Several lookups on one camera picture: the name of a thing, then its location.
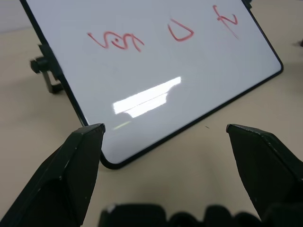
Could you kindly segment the black whiteboard stand bracket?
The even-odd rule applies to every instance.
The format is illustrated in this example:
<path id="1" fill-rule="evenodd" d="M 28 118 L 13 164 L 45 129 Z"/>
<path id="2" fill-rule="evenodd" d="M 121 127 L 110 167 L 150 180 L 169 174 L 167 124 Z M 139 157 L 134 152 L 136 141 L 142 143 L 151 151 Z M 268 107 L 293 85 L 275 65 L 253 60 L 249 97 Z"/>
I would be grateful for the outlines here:
<path id="1" fill-rule="evenodd" d="M 58 81 L 57 73 L 55 72 L 54 66 L 54 55 L 51 53 L 51 49 L 47 44 L 38 45 L 42 55 L 31 59 L 29 64 L 31 70 L 36 74 L 42 74 L 47 90 L 51 94 L 58 94 L 63 90 L 62 84 L 59 82 L 57 84 L 52 84 L 50 75 L 51 72 L 55 81 Z"/>

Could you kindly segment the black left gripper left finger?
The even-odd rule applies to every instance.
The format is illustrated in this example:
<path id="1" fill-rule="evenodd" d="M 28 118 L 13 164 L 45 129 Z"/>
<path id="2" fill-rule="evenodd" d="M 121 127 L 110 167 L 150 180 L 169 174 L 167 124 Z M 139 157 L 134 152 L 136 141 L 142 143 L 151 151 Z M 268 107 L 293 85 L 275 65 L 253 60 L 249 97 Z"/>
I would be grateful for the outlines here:
<path id="1" fill-rule="evenodd" d="M 81 227 L 94 191 L 104 124 L 78 128 L 36 170 L 0 227 Z"/>

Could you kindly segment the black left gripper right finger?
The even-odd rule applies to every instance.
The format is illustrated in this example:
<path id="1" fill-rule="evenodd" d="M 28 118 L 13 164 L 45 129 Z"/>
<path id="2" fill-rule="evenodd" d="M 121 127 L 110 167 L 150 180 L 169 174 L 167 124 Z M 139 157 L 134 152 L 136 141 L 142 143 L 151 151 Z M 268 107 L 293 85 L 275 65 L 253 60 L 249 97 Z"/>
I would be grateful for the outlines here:
<path id="1" fill-rule="evenodd" d="M 303 161 L 274 134 L 228 124 L 237 169 L 261 220 L 273 205 L 303 205 Z"/>

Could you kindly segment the black-framed whiteboard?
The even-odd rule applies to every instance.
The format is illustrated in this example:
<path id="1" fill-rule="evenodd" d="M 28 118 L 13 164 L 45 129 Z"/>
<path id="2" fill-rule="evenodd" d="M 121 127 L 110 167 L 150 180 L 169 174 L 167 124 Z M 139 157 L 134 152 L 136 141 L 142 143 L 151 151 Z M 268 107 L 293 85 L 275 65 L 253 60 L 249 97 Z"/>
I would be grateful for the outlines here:
<path id="1" fill-rule="evenodd" d="M 20 0 L 119 169 L 283 71 L 245 0 Z"/>

